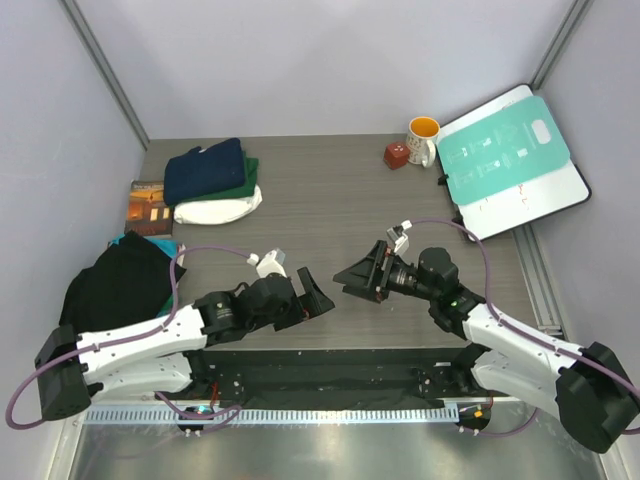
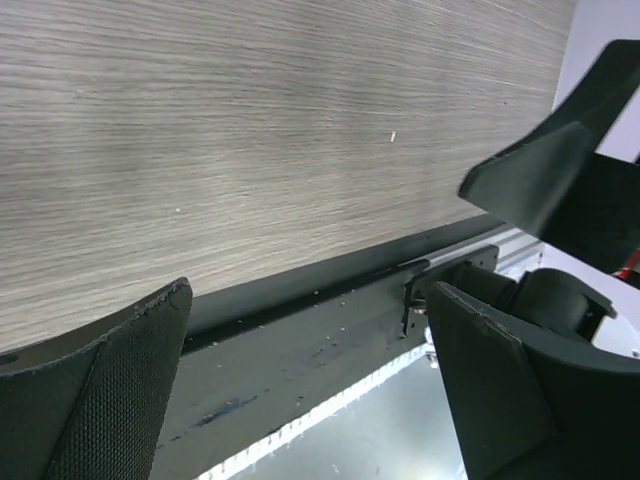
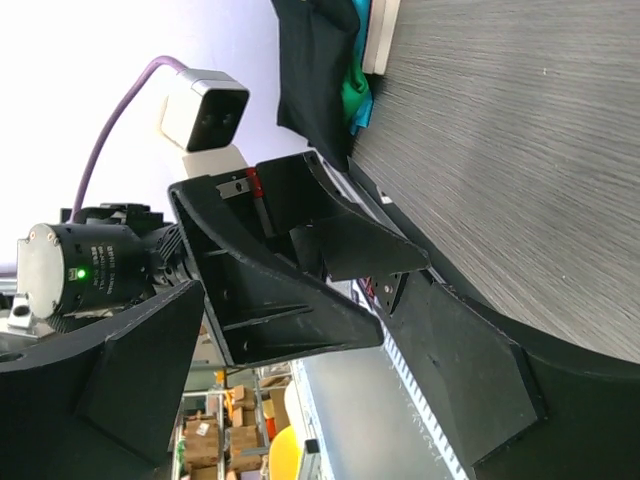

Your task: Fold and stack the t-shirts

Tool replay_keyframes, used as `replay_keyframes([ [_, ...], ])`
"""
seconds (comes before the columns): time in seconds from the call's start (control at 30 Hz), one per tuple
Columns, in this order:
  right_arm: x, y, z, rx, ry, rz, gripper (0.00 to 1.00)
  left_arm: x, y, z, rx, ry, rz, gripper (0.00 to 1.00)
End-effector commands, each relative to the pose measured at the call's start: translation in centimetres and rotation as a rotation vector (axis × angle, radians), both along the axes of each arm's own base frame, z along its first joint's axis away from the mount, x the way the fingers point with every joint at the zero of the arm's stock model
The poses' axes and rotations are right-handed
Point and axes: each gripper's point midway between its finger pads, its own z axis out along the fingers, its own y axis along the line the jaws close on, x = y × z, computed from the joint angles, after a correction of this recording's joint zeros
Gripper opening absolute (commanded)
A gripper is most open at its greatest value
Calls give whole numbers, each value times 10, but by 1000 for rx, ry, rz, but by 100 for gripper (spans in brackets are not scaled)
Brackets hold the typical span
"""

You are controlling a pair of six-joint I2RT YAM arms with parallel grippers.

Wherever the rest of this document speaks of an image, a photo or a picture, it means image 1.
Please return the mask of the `red cube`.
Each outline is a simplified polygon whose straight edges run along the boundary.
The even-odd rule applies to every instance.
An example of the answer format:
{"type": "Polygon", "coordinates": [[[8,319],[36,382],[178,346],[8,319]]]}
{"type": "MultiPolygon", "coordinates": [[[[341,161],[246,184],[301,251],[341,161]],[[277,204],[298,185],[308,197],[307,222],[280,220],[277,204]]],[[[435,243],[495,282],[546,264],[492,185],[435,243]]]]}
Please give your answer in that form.
{"type": "Polygon", "coordinates": [[[384,163],[391,169],[397,170],[408,163],[409,148],[402,142],[388,144],[384,151],[384,163]]]}

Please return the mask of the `white mug orange inside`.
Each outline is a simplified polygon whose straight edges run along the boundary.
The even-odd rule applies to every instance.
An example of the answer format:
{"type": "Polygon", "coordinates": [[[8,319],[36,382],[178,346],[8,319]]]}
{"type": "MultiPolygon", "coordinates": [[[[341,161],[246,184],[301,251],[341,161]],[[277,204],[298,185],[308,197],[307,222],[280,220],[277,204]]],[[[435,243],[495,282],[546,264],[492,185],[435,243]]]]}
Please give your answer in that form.
{"type": "Polygon", "coordinates": [[[439,123],[430,117],[416,117],[409,122],[406,145],[410,151],[409,162],[430,168],[437,156],[436,140],[439,123]]]}

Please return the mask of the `navy blue t-shirt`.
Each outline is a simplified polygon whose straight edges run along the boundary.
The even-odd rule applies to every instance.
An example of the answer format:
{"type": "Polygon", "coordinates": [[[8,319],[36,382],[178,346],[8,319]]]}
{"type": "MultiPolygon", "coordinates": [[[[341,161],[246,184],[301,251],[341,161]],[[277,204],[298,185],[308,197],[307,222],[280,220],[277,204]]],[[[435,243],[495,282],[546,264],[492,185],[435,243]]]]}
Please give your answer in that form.
{"type": "Polygon", "coordinates": [[[197,146],[168,161],[164,170],[164,201],[175,206],[185,200],[241,187],[246,180],[238,138],[206,149],[197,146]]]}

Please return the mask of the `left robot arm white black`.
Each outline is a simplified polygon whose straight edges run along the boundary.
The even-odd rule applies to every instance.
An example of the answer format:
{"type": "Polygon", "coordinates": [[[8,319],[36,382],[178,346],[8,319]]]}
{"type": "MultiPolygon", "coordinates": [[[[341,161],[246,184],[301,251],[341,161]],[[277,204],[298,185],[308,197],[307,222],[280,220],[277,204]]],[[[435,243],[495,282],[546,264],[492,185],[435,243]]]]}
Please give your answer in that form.
{"type": "Polygon", "coordinates": [[[101,332],[52,331],[35,359],[41,417],[56,421],[91,405],[93,388],[119,367],[185,351],[236,342],[266,326],[279,331],[323,315],[334,302],[309,270],[298,270],[304,293],[290,278],[271,273],[252,284],[214,291],[174,315],[101,332]]]}

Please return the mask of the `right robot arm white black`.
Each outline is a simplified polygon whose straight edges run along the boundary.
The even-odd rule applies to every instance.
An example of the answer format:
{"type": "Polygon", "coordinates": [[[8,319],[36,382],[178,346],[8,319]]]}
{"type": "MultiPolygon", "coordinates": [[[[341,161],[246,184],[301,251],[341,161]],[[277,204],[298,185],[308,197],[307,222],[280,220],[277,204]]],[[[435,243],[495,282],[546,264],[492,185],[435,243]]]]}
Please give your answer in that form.
{"type": "Polygon", "coordinates": [[[434,323],[468,343],[451,371],[460,393],[484,389],[518,398],[596,453],[632,434],[639,394],[609,347],[583,347],[523,324],[465,287],[458,274],[443,248],[427,248],[408,264],[379,241],[333,280],[345,293],[375,303],[390,293],[428,301],[434,323]]]}

